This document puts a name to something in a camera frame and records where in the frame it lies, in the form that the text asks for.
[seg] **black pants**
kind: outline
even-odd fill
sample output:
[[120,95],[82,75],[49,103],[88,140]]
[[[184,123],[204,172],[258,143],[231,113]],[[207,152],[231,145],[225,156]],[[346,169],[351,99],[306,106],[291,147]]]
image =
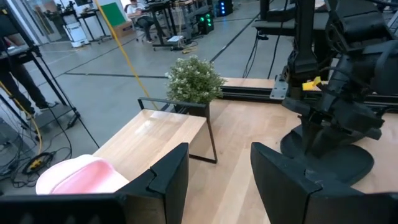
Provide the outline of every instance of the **black pants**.
[[143,16],[141,18],[137,19],[137,24],[144,29],[145,36],[147,37],[147,40],[152,40],[150,37],[150,27],[155,24],[154,18],[150,16]]
[[13,69],[2,68],[0,69],[0,81],[2,84],[7,88],[7,90],[11,93],[11,98],[15,98],[22,107],[30,112],[34,112],[34,108],[32,107],[32,103],[26,98],[24,94],[22,94],[17,86],[17,83],[14,81],[12,77],[14,77],[22,86],[25,87],[26,91],[28,92],[29,96],[32,100],[36,103],[37,107],[44,107],[46,106],[46,100],[39,90],[39,88],[34,83],[32,77],[29,75],[29,72],[26,70],[24,65],[21,64],[14,64]]

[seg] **metal bracket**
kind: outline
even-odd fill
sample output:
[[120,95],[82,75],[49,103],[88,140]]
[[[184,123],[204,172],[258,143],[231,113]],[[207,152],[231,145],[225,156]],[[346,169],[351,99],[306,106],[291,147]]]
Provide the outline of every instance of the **metal bracket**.
[[276,99],[276,100],[283,100],[286,97],[288,84],[282,78],[282,75],[279,74],[275,78],[275,85],[272,88],[271,94],[269,98]]

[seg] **black pole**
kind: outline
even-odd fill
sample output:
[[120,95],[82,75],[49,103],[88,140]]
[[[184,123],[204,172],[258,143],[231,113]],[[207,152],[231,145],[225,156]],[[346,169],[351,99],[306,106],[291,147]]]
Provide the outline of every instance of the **black pole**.
[[269,0],[260,0],[260,20],[267,20],[267,12],[269,11]]

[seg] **potted plant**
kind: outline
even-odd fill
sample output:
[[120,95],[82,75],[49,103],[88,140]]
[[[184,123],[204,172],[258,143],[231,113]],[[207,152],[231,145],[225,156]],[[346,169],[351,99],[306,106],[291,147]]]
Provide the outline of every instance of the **potted plant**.
[[188,59],[177,59],[166,73],[169,78],[167,96],[170,100],[206,105],[206,108],[188,108],[188,112],[195,116],[205,116],[212,100],[223,95],[221,86],[225,79],[215,71],[214,65],[197,56]]

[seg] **wooden table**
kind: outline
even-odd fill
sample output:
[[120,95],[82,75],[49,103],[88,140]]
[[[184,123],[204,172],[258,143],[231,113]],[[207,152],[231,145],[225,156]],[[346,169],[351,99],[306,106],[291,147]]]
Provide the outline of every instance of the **wooden table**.
[[[226,85],[272,87],[273,81],[230,78]],[[251,143],[279,151],[280,140],[300,123],[297,114],[281,105],[228,100],[214,100],[210,110],[218,163],[190,160],[183,223],[269,224],[251,170]],[[383,118],[380,140],[358,142],[375,159],[372,171],[353,185],[365,193],[398,191],[398,116]],[[190,142],[190,151],[211,156],[205,125],[204,118],[144,110],[95,155],[132,180],[182,141]]]

